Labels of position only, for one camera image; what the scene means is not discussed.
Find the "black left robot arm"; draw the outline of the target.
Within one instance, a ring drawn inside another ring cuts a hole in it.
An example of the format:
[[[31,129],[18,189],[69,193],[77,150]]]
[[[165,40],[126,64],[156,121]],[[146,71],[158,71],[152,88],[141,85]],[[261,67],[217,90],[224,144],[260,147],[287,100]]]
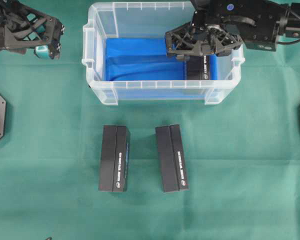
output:
[[[58,59],[64,33],[58,18],[18,0],[0,0],[0,52],[24,55],[33,50],[40,59]]]

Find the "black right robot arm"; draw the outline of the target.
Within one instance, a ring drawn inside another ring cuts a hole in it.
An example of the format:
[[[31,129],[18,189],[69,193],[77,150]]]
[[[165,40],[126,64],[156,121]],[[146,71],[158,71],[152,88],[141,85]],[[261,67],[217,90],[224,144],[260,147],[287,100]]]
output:
[[[300,42],[300,3],[271,0],[193,0],[191,21],[167,31],[166,54],[225,57],[245,45],[274,52],[278,45]]]

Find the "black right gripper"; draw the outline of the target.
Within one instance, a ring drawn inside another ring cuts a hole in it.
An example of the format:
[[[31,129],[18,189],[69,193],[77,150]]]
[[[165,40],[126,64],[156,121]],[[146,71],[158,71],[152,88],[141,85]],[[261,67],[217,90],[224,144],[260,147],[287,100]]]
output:
[[[243,44],[239,35],[233,35],[219,25],[195,26],[187,22],[165,33],[166,54],[186,62],[190,56],[226,57]]]

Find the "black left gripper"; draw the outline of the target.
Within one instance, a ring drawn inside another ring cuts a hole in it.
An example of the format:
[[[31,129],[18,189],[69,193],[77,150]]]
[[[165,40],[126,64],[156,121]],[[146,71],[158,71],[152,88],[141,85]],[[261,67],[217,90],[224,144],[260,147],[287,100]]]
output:
[[[28,49],[40,59],[59,59],[65,26],[51,15],[24,4],[1,4],[0,50],[24,55]]]

